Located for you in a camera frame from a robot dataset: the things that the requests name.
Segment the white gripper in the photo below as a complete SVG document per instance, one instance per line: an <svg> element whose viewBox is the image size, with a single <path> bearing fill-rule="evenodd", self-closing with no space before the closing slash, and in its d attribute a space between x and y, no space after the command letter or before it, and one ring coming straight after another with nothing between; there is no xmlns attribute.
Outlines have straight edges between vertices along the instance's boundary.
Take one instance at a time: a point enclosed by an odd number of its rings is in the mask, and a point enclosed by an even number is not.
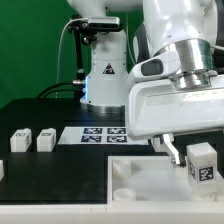
<svg viewBox="0 0 224 224"><path fill-rule="evenodd" d="M168 79L136 84L127 99L125 123L132 140L163 134L161 146L171 164L184 168L185 157L173 145L172 134L224 127L224 78L213 78L208 88L183 91Z"/></svg>

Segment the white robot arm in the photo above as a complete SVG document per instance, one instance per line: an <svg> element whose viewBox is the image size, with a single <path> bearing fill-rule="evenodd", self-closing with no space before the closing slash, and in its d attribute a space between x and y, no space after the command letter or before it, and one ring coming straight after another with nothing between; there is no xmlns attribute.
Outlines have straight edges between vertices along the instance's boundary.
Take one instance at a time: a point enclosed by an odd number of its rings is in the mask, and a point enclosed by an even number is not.
<svg viewBox="0 0 224 224"><path fill-rule="evenodd" d="M82 105L123 110L128 136L177 166L177 135L224 128L224 0L67 0L92 66Z"/></svg>

